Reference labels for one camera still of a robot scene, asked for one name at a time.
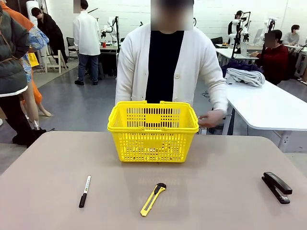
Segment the black marker pen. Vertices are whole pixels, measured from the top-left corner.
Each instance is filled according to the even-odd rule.
[[[91,175],[88,175],[87,181],[86,181],[86,184],[85,184],[84,193],[83,193],[83,195],[81,196],[79,208],[84,207],[85,200],[86,200],[86,195],[87,195],[87,191],[88,191],[88,187],[90,186],[90,181],[91,181]]]

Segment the black shirt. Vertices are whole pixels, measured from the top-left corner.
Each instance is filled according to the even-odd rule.
[[[62,31],[49,14],[43,14],[44,23],[42,20],[38,19],[37,27],[49,38],[49,40],[56,40],[55,42],[59,42],[57,39],[58,37],[63,37]]]
[[[183,34],[184,31],[173,34],[151,31],[146,90],[148,103],[173,101],[174,74]]]

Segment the yellow utility knife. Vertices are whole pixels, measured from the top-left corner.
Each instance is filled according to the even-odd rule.
[[[164,184],[164,183],[158,183],[155,186],[154,190],[152,191],[152,193],[148,197],[145,205],[143,206],[143,208],[141,210],[141,215],[143,217],[147,216],[147,214],[149,213],[150,209],[152,209],[155,200],[158,198],[160,193],[162,193],[164,190],[166,190],[166,184]]]

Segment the white cardigan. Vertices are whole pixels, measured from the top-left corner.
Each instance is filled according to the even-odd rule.
[[[151,27],[146,24],[129,33],[122,43],[118,61],[116,103],[145,100],[150,36]],[[167,47],[172,44],[161,45],[168,52]],[[202,31],[194,27],[193,31],[184,32],[174,74],[173,102],[187,102],[192,105],[198,77],[203,78],[209,86],[214,109],[221,109],[226,113],[226,83],[214,45]]]

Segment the blue jeans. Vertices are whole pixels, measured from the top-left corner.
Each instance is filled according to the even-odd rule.
[[[79,74],[78,74],[78,80],[83,81],[84,75],[85,75],[85,68],[88,61],[91,63],[91,76],[92,81],[97,82],[98,81],[98,56],[90,56],[90,55],[84,55],[79,54]]]

